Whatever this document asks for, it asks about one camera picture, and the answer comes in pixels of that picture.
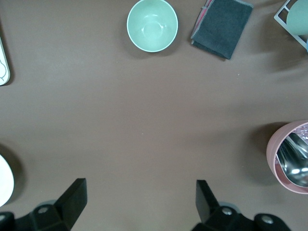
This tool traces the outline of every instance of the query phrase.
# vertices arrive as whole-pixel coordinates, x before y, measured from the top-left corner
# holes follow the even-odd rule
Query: plate
[[[6,84],[10,79],[10,70],[5,57],[4,48],[0,38],[0,86]]]
[[[14,190],[14,176],[6,160],[0,155],[0,207],[11,197]]]

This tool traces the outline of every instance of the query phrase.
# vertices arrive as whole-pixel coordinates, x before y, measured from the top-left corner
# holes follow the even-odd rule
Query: pink container
[[[308,124],[308,120],[295,121],[281,127],[274,133],[274,135],[272,135],[266,149],[266,157],[268,160],[269,167],[277,180],[280,182],[280,184],[282,184],[288,190],[301,194],[308,194],[308,187],[300,187],[298,185],[295,185],[286,177],[278,162],[277,152],[284,139],[292,131],[306,124]]]

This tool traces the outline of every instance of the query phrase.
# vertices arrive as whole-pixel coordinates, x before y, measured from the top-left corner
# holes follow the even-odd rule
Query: mint green cup
[[[165,0],[140,0],[127,18],[130,40],[147,52],[167,48],[175,39],[178,28],[177,14]]]

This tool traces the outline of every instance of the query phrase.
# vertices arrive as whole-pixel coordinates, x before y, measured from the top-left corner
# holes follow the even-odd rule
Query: metal spoon
[[[291,133],[277,152],[285,176],[294,184],[308,187],[308,144]]]

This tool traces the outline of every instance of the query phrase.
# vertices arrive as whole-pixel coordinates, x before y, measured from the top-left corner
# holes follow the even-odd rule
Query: folded towel
[[[230,59],[252,9],[241,0],[208,0],[192,32],[192,45]]]

